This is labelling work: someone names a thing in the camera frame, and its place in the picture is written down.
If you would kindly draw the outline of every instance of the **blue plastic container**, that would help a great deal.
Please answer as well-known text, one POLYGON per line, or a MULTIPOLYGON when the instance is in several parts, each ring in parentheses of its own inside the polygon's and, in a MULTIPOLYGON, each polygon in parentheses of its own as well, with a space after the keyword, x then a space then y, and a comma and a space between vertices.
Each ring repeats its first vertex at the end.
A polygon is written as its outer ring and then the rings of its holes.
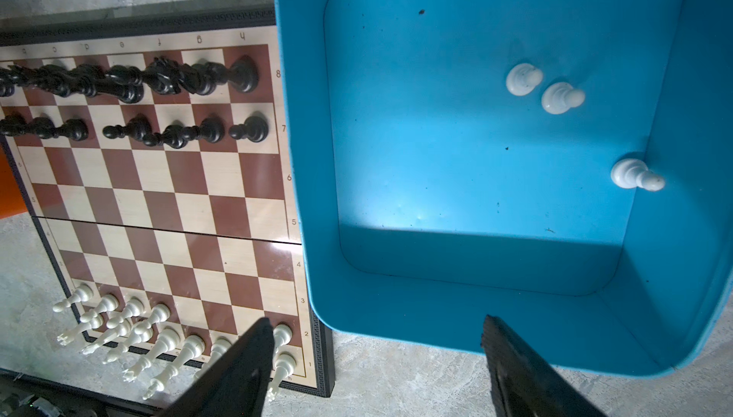
POLYGON ((276 0, 317 315, 480 352, 670 372, 731 289, 733 0, 276 0), (525 97, 508 71, 545 81, 525 97), (580 108, 540 105, 557 80, 580 108), (621 158, 667 185, 623 190, 621 158))

